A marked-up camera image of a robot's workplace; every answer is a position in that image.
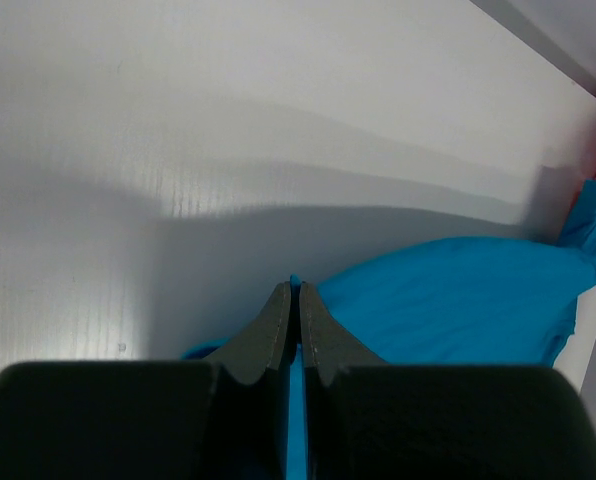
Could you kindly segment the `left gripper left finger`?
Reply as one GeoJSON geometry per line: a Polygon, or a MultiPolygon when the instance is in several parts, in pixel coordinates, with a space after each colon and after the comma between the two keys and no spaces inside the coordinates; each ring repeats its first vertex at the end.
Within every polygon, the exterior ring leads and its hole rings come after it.
{"type": "Polygon", "coordinates": [[[200,360],[0,372],[0,479],[282,479],[292,289],[200,360]]]}

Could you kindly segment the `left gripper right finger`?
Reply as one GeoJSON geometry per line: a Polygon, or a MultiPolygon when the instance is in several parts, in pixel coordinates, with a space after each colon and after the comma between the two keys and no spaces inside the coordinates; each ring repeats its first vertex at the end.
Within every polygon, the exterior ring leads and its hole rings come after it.
{"type": "Polygon", "coordinates": [[[303,284],[311,479],[596,479],[596,433],[556,370],[393,365],[303,284]]]}

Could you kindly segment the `teal blue t shirt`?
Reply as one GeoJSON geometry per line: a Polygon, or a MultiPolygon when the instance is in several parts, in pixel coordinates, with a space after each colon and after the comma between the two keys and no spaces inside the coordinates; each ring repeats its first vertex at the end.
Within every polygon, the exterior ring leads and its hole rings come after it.
{"type": "MultiPolygon", "coordinates": [[[[299,318],[292,278],[286,475],[307,475],[299,318]]],[[[382,360],[404,366],[555,370],[579,297],[596,287],[596,180],[583,185],[553,245],[461,237],[359,264],[313,285],[331,316],[382,360]]]]}

